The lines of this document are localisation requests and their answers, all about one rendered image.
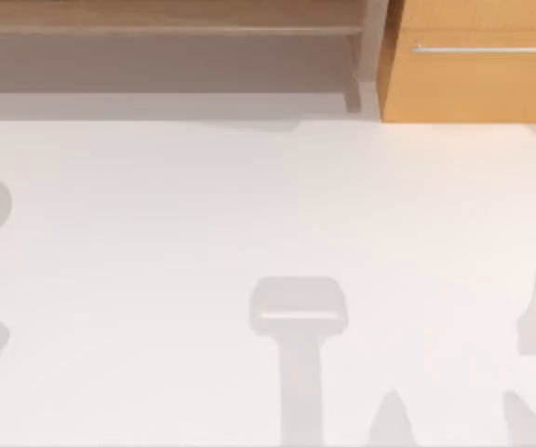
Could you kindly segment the light wooden drawer front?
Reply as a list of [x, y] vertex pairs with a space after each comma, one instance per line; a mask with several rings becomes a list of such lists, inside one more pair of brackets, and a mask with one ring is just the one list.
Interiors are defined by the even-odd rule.
[[536, 124], [536, 54], [422, 54], [424, 47], [536, 47], [536, 31], [402, 31], [382, 53], [388, 123]]

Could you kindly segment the open wooden shelf unit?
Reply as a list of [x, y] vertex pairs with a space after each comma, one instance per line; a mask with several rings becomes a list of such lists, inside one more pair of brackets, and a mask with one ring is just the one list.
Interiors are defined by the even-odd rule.
[[390, 0], [0, 0], [0, 34], [341, 36], [350, 113], [375, 79]]

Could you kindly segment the light wooden cupboard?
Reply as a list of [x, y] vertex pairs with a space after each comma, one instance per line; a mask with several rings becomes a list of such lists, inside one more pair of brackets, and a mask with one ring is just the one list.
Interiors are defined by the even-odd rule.
[[387, 123], [536, 124], [536, 0], [389, 0]]

